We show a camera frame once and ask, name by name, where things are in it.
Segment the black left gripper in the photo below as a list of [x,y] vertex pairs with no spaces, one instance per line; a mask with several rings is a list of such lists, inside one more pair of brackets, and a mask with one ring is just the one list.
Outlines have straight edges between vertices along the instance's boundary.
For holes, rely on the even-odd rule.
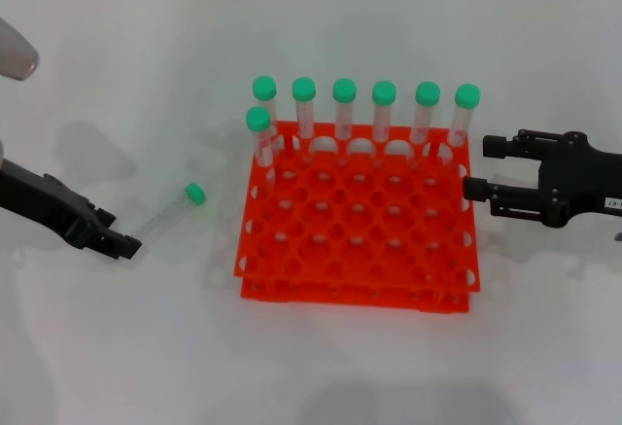
[[116,216],[49,174],[37,175],[7,159],[1,165],[1,207],[52,230],[69,245],[112,259],[131,260],[142,242],[110,229]]

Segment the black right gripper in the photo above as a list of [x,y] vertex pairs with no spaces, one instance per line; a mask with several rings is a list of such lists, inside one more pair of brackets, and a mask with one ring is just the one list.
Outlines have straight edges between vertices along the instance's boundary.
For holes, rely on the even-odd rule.
[[621,156],[594,148],[587,135],[520,129],[510,139],[483,137],[483,156],[541,159],[535,189],[465,177],[466,200],[490,202],[493,216],[538,221],[559,229],[580,214],[621,215]]

